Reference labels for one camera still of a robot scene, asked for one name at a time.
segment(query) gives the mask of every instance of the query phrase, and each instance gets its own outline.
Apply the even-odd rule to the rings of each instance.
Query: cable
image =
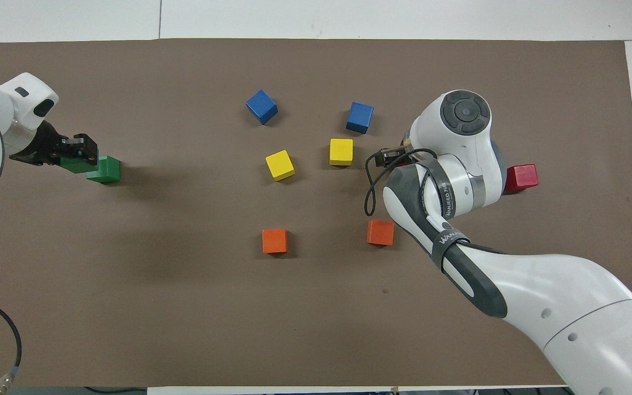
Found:
[[[372,180],[372,175],[369,173],[369,161],[376,157],[379,152],[369,155],[369,158],[364,161],[364,172],[367,174],[367,180],[369,181],[369,189],[367,190],[367,194],[364,195],[364,213],[365,215],[367,215],[367,217],[372,217],[372,215],[374,214],[374,209],[377,205],[377,197],[376,193],[374,192],[374,187],[377,185],[379,180],[381,180],[381,178],[384,177],[386,173],[390,172],[394,167],[396,167],[396,165],[403,161],[404,158],[409,157],[409,155],[414,153],[429,153],[433,155],[433,157],[436,157],[436,153],[434,153],[432,150],[429,150],[428,148],[416,148],[415,150],[411,150],[404,155],[401,155],[398,158],[394,159],[389,165],[387,165],[384,170],[379,173],[377,178],[374,179],[374,182]],[[372,197],[372,210],[368,210],[370,197]]]
[[[11,317],[9,317],[4,310],[0,309],[0,315],[5,321],[7,321],[9,327],[11,328],[11,332],[13,332],[13,337],[16,339],[16,362],[13,365],[18,368],[21,364],[21,335],[19,335],[18,329],[11,320]]]
[[[145,388],[121,388],[120,390],[98,390],[97,388],[85,387],[87,390],[96,393],[126,393],[126,392],[145,392]]]

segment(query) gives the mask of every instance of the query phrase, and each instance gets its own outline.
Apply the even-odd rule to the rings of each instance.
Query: brown table surface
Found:
[[[454,88],[487,98],[507,162],[540,179],[454,225],[506,252],[589,258],[632,290],[622,42],[0,43],[0,83],[23,71],[60,95],[58,132],[88,133],[123,168],[101,185],[5,163],[17,385],[561,384],[403,231],[364,240],[364,159]],[[260,88],[279,105],[266,126],[244,104]],[[354,100],[375,108],[365,135],[345,130]],[[334,137],[354,139],[348,168],[328,165]],[[276,183],[264,158],[284,149],[296,175]],[[286,228],[290,251],[264,255],[263,228]],[[0,319],[0,375],[13,356]]]

